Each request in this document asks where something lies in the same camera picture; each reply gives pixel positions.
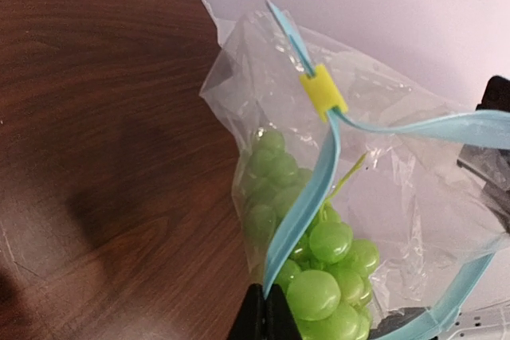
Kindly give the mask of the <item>green plastic grape bunch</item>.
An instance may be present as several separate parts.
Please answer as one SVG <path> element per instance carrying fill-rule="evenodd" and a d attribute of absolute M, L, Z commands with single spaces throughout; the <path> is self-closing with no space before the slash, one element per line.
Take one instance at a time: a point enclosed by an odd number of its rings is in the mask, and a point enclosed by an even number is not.
<path fill-rule="evenodd" d="M 259 129 L 241 153 L 234 191 L 255 279 L 262 279 L 271 239 L 308 184 L 312 172 L 298 165 L 284 136 Z M 355 238 L 332 205 L 334 192 L 284 260 L 274 283 L 280 287 L 302 339 L 366 339 L 373 321 L 370 275 L 379 250 Z"/>

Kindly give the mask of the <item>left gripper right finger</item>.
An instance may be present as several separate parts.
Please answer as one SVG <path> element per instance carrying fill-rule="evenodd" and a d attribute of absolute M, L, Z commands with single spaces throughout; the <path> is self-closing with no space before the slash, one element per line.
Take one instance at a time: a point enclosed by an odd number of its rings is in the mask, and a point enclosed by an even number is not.
<path fill-rule="evenodd" d="M 301 340 L 302 337 L 279 284 L 272 285 L 265 300 L 266 338 L 268 340 Z"/>

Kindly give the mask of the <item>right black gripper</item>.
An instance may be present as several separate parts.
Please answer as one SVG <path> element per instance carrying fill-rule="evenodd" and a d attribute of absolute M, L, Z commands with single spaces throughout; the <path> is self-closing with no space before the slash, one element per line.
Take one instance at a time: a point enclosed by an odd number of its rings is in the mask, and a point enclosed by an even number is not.
<path fill-rule="evenodd" d="M 509 80 L 489 79 L 476 110 L 509 112 Z M 481 199 L 509 232 L 509 150 L 464 145 L 457 165 L 484 181 Z"/>

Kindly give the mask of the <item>yellow zipper slider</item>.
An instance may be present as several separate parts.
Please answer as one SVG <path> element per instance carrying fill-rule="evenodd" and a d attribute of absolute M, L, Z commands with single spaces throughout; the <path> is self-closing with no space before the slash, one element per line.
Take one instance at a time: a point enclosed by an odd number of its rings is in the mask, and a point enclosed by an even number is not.
<path fill-rule="evenodd" d="M 327 113 L 332 109 L 348 112 L 347 103 L 324 64 L 315 67 L 314 75 L 300 75 L 300 82 L 324 122 L 328 119 Z"/>

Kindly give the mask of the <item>clear zip top bag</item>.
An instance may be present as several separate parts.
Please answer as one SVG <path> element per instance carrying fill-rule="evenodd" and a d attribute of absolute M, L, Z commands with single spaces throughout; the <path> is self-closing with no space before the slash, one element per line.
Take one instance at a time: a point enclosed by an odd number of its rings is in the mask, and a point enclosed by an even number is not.
<path fill-rule="evenodd" d="M 348 106 L 330 110 L 326 122 L 300 82 L 318 64 Z M 508 247 L 509 232 L 481 199 L 485 182 L 457 159 L 464 145 L 509 150 L 509 112 L 460 111 L 379 61 L 296 26 L 272 3 L 234 24 L 200 94 L 237 144 L 239 221 L 241 153 L 259 129 L 280 131 L 312 172 L 269 243 L 262 279 L 243 234 L 265 300 L 334 192 L 331 203 L 355 238 L 379 250 L 366 339 L 467 338 L 461 307 L 496 251 Z"/>

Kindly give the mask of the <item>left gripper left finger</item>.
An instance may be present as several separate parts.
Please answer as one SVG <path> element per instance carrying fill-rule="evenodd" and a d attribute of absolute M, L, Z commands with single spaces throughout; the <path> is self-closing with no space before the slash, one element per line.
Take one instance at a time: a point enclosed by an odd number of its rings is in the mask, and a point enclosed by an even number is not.
<path fill-rule="evenodd" d="M 265 298 L 262 286 L 249 285 L 227 336 L 228 340 L 265 339 Z"/>

